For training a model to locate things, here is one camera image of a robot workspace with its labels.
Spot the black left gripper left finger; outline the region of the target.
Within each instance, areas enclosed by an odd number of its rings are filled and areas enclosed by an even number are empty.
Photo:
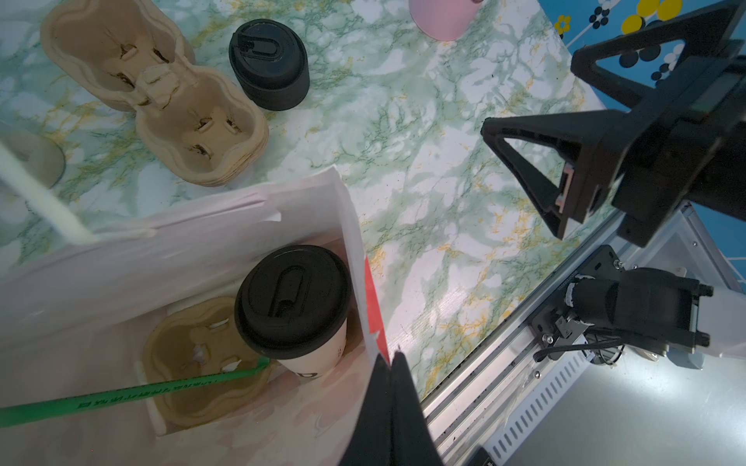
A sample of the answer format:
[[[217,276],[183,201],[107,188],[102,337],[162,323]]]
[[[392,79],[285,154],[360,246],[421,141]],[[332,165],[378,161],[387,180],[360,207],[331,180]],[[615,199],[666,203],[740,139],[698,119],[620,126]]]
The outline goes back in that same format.
[[[392,447],[392,386],[390,365],[378,355],[361,405],[355,430],[340,466],[390,464]]]

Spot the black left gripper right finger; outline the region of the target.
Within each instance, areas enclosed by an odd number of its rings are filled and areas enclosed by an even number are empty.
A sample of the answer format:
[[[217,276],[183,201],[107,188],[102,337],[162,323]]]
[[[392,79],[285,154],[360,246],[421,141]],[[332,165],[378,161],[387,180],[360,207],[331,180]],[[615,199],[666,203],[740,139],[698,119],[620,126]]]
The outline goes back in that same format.
[[[401,351],[394,354],[392,361],[392,393],[392,465],[443,466]]]

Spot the white paper coffee cup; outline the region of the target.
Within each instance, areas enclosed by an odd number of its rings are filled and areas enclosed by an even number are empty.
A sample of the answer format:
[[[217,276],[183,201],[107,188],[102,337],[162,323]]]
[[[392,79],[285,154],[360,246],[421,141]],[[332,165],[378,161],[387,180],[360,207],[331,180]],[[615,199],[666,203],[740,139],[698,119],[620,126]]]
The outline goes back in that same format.
[[[346,331],[340,329],[324,345],[300,357],[278,362],[300,378],[314,379],[331,371],[341,360],[346,347]]]

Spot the black cup lid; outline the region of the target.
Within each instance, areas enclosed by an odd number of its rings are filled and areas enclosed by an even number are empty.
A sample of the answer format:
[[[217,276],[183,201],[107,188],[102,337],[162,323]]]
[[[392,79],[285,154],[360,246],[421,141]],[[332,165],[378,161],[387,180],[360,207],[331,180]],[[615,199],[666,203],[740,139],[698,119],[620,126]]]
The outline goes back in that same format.
[[[295,359],[320,349],[340,330],[353,299],[340,256],[318,246],[283,247],[244,279],[234,306],[237,331],[260,355]]]

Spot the single pulp cup carrier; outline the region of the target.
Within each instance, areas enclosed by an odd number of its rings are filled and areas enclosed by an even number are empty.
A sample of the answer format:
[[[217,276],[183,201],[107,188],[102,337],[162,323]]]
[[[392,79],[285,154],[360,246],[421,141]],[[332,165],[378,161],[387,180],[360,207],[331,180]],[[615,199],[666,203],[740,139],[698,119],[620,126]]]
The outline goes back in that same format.
[[[219,296],[136,318],[133,345],[139,381],[175,382],[256,368],[260,355],[240,338],[233,304],[233,299]],[[272,360],[260,374],[244,379],[159,394],[146,403],[155,434],[164,437],[242,415],[262,423],[285,407],[305,404],[308,396],[334,384],[345,364],[359,354],[363,338],[356,305],[347,317],[340,359],[319,376],[297,375]]]

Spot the white red paper gift bag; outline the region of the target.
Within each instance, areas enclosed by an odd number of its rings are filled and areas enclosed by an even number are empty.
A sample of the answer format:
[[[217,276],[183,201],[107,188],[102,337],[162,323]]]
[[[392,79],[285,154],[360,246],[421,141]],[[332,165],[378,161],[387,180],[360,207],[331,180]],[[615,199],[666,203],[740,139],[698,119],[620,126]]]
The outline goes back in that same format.
[[[306,178],[256,184],[192,200],[147,219],[132,219],[91,232],[56,196],[68,245],[1,277],[1,398],[60,397],[92,390],[93,376],[126,379],[129,369],[93,363],[115,348],[114,326],[164,306],[217,291],[248,274],[250,262],[301,240],[339,237],[350,260],[361,321],[368,324],[366,286],[373,285],[359,219],[348,187],[328,167]],[[1,465],[157,465],[168,461],[213,465],[219,446],[208,434],[155,446],[146,433],[145,405],[46,419],[1,430]],[[348,433],[314,434],[310,427],[279,427],[289,440],[272,441],[246,464],[337,465],[352,436],[352,412],[342,416]],[[227,452],[227,447],[220,446]]]

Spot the green drinking straw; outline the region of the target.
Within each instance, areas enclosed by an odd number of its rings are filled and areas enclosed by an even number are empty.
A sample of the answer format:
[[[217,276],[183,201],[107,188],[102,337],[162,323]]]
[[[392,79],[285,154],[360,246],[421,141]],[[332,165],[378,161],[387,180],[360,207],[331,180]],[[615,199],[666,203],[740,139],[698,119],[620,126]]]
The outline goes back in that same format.
[[[270,365],[270,359],[260,357],[254,367],[245,370],[234,369],[215,375],[197,378],[145,384],[92,394],[60,398],[36,403],[29,403],[1,409],[1,427],[12,427],[27,423],[36,423],[53,417],[77,415],[83,412],[99,410],[129,402],[136,402],[172,392],[193,388],[203,388],[212,384],[221,384],[262,375]]]

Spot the pink straw holder cup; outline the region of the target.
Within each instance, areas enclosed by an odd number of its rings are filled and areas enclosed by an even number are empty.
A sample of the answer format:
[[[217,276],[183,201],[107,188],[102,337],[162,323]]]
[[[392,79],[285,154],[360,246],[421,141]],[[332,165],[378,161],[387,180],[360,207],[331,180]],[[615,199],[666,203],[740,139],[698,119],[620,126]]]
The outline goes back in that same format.
[[[482,0],[409,0],[409,11],[425,35],[441,42],[462,37],[479,11]]]

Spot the glass sugar jar black lid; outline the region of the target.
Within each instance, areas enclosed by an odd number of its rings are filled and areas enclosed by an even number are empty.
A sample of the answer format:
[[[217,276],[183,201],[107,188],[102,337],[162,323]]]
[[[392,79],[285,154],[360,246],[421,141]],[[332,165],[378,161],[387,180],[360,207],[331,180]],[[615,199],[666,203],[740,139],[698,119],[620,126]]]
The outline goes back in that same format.
[[[8,162],[1,153],[1,190],[21,196],[37,215],[65,235],[63,215],[54,211],[59,206],[50,193],[65,170],[62,149],[45,136],[7,122],[1,122],[1,149],[16,160]]]

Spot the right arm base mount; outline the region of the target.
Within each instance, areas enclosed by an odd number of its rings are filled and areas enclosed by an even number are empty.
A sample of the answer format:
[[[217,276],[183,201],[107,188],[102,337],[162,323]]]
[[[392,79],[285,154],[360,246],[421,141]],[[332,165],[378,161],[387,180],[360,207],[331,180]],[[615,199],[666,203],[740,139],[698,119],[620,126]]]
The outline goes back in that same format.
[[[627,270],[607,245],[596,249],[537,308],[532,330],[536,362],[571,351],[636,347],[665,356],[694,353],[711,336],[697,329],[699,300],[714,289],[654,268]]]

